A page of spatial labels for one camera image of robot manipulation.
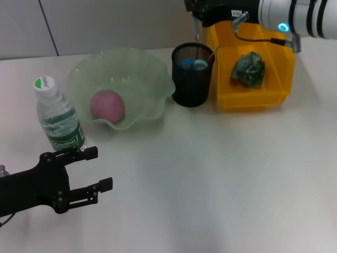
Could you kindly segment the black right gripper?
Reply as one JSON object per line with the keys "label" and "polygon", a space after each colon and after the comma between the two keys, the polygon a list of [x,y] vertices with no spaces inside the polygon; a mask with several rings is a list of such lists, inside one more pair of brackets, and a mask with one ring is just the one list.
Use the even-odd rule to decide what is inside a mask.
{"label": "black right gripper", "polygon": [[248,23],[259,23],[259,0],[185,0],[188,12],[201,21],[203,27],[210,27],[223,21],[233,21],[248,12]]}

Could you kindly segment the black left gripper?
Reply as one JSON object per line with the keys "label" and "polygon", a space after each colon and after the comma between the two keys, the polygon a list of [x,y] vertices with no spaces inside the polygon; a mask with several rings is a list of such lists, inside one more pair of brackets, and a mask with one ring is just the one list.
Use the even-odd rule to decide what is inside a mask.
{"label": "black left gripper", "polygon": [[98,158],[98,148],[81,150],[72,146],[43,153],[29,170],[1,177],[1,214],[13,214],[37,206],[51,207],[56,213],[98,203],[99,193],[113,189],[113,179],[106,178],[87,187],[70,190],[65,166]]}

